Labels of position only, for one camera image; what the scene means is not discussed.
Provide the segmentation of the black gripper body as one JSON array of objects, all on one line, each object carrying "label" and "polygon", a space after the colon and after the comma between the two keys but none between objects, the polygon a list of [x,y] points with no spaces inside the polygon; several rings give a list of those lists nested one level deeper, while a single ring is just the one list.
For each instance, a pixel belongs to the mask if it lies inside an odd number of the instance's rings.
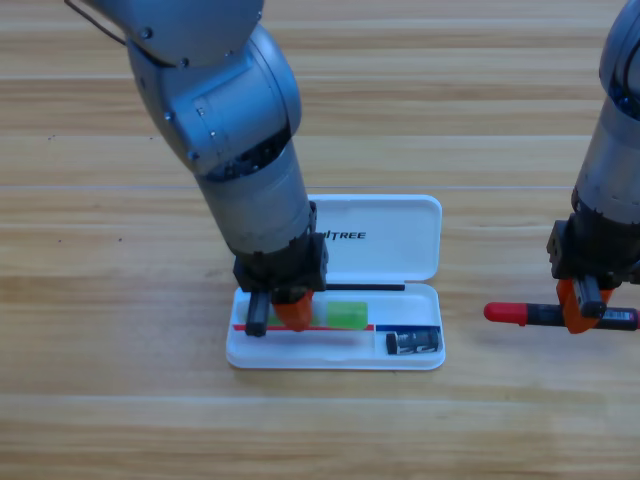
[{"label": "black gripper body", "polygon": [[621,223],[591,208],[578,196],[573,213],[554,223],[547,252],[552,277],[567,280],[582,317],[601,317],[605,293],[639,283],[639,224]]},{"label": "black gripper body", "polygon": [[316,231],[316,203],[311,201],[309,206],[306,229],[285,248],[236,255],[234,276],[241,290],[250,295],[245,323],[248,336],[266,334],[273,302],[292,302],[307,290],[315,294],[327,287],[328,250],[324,235]]}]

